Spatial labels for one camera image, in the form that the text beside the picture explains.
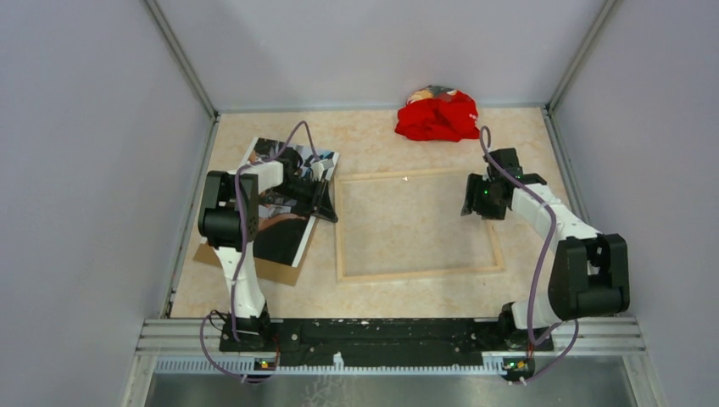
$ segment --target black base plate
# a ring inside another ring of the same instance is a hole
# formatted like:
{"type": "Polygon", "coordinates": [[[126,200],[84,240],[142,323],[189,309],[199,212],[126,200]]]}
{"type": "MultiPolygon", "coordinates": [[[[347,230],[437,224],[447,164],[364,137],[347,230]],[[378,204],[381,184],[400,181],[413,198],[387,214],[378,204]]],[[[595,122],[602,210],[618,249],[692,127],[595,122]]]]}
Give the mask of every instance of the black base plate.
{"type": "MultiPolygon", "coordinates": [[[[340,352],[345,366],[429,367],[481,365],[482,352],[516,350],[496,321],[472,318],[285,319],[268,329],[273,340],[257,348],[236,342],[226,323],[220,351],[274,353],[279,346],[284,366],[332,365],[340,352]]],[[[546,341],[537,350],[552,348],[546,341]]]]}

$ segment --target wooden frame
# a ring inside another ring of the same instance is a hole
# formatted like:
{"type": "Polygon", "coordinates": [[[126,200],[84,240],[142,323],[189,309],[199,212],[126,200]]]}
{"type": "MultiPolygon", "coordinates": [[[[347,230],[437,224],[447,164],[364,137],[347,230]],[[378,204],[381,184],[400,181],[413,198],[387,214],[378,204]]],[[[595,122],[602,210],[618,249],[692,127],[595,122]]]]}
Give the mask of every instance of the wooden frame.
{"type": "Polygon", "coordinates": [[[434,276],[449,276],[454,274],[465,274],[465,273],[496,273],[504,271],[504,256],[502,255],[502,249],[499,246],[499,238],[494,230],[493,222],[490,220],[484,221],[484,225],[487,231],[489,239],[489,245],[492,248],[492,257],[494,265],[487,267],[460,267],[455,269],[440,269],[440,270],[424,270],[424,271],[409,271],[401,273],[386,273],[386,274],[375,274],[371,276],[347,276],[345,274],[344,265],[344,229],[343,229],[343,202],[342,202],[342,186],[344,183],[350,182],[372,182],[376,180],[385,180],[391,178],[403,178],[406,176],[440,176],[445,174],[469,174],[471,169],[461,168],[443,168],[443,169],[432,169],[432,170],[408,170],[408,171],[393,171],[393,172],[376,172],[371,174],[353,174],[349,176],[335,176],[334,181],[334,195],[335,195],[335,209],[339,221],[335,225],[335,243],[337,245],[337,281],[338,282],[382,282],[390,280],[403,280],[408,278],[425,278],[434,276]]]}

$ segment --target white wall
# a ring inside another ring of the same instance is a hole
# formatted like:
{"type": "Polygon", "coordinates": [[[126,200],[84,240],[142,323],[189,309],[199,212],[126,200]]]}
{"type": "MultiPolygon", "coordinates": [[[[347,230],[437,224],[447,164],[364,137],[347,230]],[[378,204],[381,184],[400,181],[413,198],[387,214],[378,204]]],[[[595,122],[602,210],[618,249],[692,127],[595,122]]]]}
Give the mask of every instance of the white wall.
{"type": "Polygon", "coordinates": [[[592,221],[628,242],[670,405],[719,387],[719,3],[626,1],[558,113],[592,221]]]}
{"type": "Polygon", "coordinates": [[[139,1],[0,6],[0,404],[117,405],[208,120],[139,1]]]}
{"type": "Polygon", "coordinates": [[[547,102],[603,0],[160,0],[218,109],[547,102]]]}

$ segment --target photograph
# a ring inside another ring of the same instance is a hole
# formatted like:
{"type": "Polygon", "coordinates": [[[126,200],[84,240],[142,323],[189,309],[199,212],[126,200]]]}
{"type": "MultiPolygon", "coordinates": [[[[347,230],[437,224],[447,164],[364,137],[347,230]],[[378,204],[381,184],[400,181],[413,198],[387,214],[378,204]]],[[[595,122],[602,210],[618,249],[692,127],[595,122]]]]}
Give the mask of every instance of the photograph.
{"type": "MultiPolygon", "coordinates": [[[[284,142],[255,138],[242,160],[243,163],[257,162],[277,154],[284,142]]],[[[317,149],[320,160],[331,159],[337,165],[339,154],[317,149]]],[[[309,180],[310,166],[317,161],[310,146],[289,143],[283,154],[294,165],[294,175],[309,180]]],[[[334,167],[325,171],[323,177],[331,180],[334,167]]],[[[254,257],[297,267],[307,246],[309,234],[316,218],[302,210],[297,200],[284,196],[272,189],[259,195],[259,224],[254,239],[254,257]]]]}

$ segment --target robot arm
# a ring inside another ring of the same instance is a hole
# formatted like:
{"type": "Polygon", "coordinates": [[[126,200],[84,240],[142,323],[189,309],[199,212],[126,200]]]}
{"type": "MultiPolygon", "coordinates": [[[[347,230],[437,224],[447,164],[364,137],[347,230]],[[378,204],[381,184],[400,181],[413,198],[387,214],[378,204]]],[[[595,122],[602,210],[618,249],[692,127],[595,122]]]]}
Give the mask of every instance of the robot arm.
{"type": "MultiPolygon", "coordinates": [[[[259,289],[254,265],[254,239],[259,232],[259,196],[271,188],[288,198],[297,201],[296,210],[302,215],[313,215],[337,222],[329,199],[324,171],[332,166],[331,160],[322,160],[312,164],[313,180],[305,180],[295,175],[294,162],[290,157],[293,150],[282,158],[269,163],[261,163],[247,168],[240,175],[240,185],[245,208],[247,247],[245,259],[241,264],[237,279],[235,271],[242,257],[242,225],[237,215],[235,175],[223,171],[210,171],[207,174],[203,200],[198,217],[200,235],[207,237],[208,244],[214,249],[225,274],[227,289],[232,293],[235,286],[234,315],[239,320],[260,318],[265,311],[265,296],[259,289]]],[[[249,328],[246,333],[253,333],[249,328]]]]}
{"type": "MultiPolygon", "coordinates": [[[[534,302],[534,327],[550,326],[584,316],[610,315],[629,306],[627,244],[619,235],[604,235],[577,218],[537,174],[524,174],[514,148],[490,153],[517,181],[535,192],[516,187],[491,165],[484,176],[470,174],[467,180],[463,215],[471,212],[485,219],[502,220],[509,208],[541,236],[546,237],[551,218],[545,206],[556,214],[555,234],[549,249],[555,262],[549,289],[538,293],[534,302]]],[[[511,305],[516,329],[527,329],[528,300],[511,305]]]]}

